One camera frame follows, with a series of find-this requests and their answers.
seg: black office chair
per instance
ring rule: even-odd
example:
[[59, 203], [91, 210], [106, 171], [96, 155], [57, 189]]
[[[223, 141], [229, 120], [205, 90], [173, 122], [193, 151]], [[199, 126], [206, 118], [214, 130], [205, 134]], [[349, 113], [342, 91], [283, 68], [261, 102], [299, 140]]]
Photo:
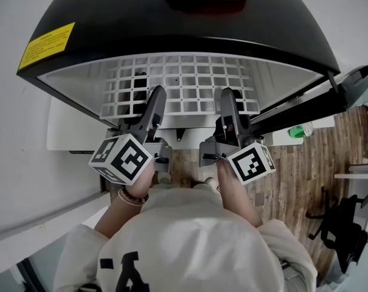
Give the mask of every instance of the black office chair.
[[[358, 263], [359, 257], [367, 243], [367, 232], [361, 226], [354, 223], [354, 213], [357, 203], [361, 208], [368, 204], [368, 196], [359, 199], [357, 195], [350, 198], [342, 198], [338, 205], [338, 198], [333, 196], [334, 204], [330, 207], [330, 199], [325, 187], [322, 187], [325, 201], [325, 212], [323, 215], [311, 216], [309, 212], [305, 216], [309, 219], [323, 219], [323, 222], [315, 232], [309, 234], [308, 238], [314, 240], [321, 232], [321, 239], [329, 249], [334, 249], [338, 256], [341, 271], [345, 273], [351, 261]], [[327, 239], [328, 232], [335, 236], [335, 241]]]

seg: metal arm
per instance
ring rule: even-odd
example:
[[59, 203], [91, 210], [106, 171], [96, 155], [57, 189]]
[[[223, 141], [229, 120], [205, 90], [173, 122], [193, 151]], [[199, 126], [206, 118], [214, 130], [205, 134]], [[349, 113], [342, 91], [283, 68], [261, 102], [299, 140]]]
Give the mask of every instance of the metal arm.
[[231, 88], [221, 92], [220, 106], [221, 116], [216, 121], [214, 135], [200, 143], [200, 167], [226, 159], [257, 140], [251, 131], [250, 118], [239, 115]]
[[155, 134], [164, 118], [166, 98], [165, 89], [157, 86], [137, 123], [128, 126], [121, 124], [118, 130], [111, 128], [107, 132], [107, 137], [132, 134], [154, 156], [155, 169], [160, 172], [170, 171], [170, 162], [173, 157], [171, 146], [163, 138], [155, 138]]

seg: white wall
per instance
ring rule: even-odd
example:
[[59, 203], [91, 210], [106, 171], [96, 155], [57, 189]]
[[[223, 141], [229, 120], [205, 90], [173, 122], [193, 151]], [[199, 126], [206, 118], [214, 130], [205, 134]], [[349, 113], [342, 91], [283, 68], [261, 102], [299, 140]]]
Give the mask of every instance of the white wall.
[[99, 191], [89, 156], [46, 150], [50, 96], [17, 77], [52, 0], [0, 0], [0, 234]]
[[368, 64], [368, 0], [303, 0], [342, 72]]

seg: bracelet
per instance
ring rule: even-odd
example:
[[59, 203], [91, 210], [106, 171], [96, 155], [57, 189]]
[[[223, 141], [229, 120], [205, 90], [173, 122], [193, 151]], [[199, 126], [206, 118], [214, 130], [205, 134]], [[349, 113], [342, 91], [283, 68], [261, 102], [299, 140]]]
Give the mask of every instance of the bracelet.
[[136, 206], [136, 207], [143, 206], [148, 200], [148, 194], [145, 196], [145, 198], [136, 198], [134, 196], [131, 196], [130, 193], [127, 192], [127, 189], [125, 187], [119, 190], [118, 196], [125, 203], [130, 204], [132, 206]]

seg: black and white marker cube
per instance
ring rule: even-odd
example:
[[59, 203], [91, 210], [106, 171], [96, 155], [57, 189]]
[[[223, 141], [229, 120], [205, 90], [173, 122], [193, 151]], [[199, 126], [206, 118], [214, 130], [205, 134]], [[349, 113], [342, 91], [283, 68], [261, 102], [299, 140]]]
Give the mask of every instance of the black and white marker cube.
[[153, 155], [131, 134], [105, 139], [89, 165], [114, 184], [132, 185]]
[[260, 143], [253, 143], [227, 158], [243, 185], [276, 171], [267, 147]]

